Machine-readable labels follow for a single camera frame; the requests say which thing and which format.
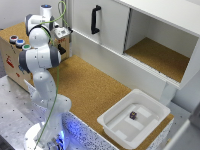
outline open cabinet compartment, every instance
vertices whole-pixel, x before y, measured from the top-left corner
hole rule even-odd
[[[197,41],[195,35],[132,9],[124,53],[180,86]]]

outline black handle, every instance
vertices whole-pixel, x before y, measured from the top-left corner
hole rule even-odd
[[[96,12],[101,10],[101,7],[96,5],[96,8],[92,10],[92,24],[91,24],[91,31],[92,34],[98,33],[100,30],[96,28]]]

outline black door handle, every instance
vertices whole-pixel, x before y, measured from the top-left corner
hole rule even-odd
[[[98,33],[100,30],[98,28],[96,28],[96,12],[101,10],[101,7],[96,5],[96,8],[94,8],[92,10],[92,24],[91,24],[91,31],[92,31],[92,34],[96,34]]]

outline brown cork surface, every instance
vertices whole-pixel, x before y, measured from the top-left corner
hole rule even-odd
[[[75,55],[63,61],[59,68],[58,92],[71,99],[70,111],[120,150],[123,150],[105,134],[102,126],[97,122],[97,118],[131,92],[131,89]],[[56,81],[56,68],[49,71]],[[145,150],[172,119],[173,115],[169,115],[137,150]]]
[[[125,53],[178,82],[181,82],[190,60],[149,38],[143,39]]]
[[[28,36],[26,35],[25,23],[19,23],[0,31],[0,37],[9,43],[10,36],[17,35],[19,39],[23,39],[26,44],[29,43]]]

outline brown box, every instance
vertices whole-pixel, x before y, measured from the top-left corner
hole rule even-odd
[[[32,74],[27,73],[20,67],[18,57],[22,50],[9,43],[9,38],[12,35],[17,35],[19,39],[23,39],[26,44],[29,44],[29,40],[25,32],[25,24],[20,23],[0,31],[0,51],[6,74],[28,91],[28,87],[26,86],[24,79],[27,81],[31,80]],[[54,43],[55,47],[57,47],[58,44],[61,44],[61,46],[65,48],[67,52],[63,54],[61,58],[62,61],[67,59],[69,57],[69,36],[59,41],[55,41]]]

